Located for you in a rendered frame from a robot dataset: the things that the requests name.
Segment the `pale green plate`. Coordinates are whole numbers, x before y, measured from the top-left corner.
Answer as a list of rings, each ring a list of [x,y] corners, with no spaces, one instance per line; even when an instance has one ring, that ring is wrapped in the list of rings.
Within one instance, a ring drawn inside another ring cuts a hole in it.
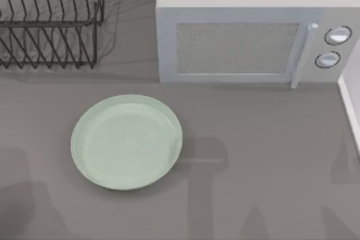
[[[166,176],[182,146],[181,123],[166,104],[125,94],[97,102],[79,118],[70,153],[76,169],[91,183],[132,191]]]

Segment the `microwave oven door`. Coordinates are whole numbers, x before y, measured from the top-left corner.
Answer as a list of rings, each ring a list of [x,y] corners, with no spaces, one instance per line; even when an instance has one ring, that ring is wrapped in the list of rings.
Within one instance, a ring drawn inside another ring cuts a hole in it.
[[[158,7],[160,80],[289,83],[322,16],[303,7]]]

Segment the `small microwave knob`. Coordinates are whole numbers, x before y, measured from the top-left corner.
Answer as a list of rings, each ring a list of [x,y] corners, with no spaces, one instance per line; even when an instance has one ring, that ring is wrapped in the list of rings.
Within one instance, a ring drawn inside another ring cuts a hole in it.
[[[316,57],[314,63],[320,69],[329,69],[336,66],[341,60],[341,55],[335,51],[320,54]]]

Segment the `large microwave knob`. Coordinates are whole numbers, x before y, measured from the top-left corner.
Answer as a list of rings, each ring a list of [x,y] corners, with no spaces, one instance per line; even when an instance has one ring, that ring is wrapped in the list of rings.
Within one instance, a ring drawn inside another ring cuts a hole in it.
[[[324,37],[327,44],[338,46],[348,41],[352,36],[352,30],[348,26],[340,26],[329,29]]]

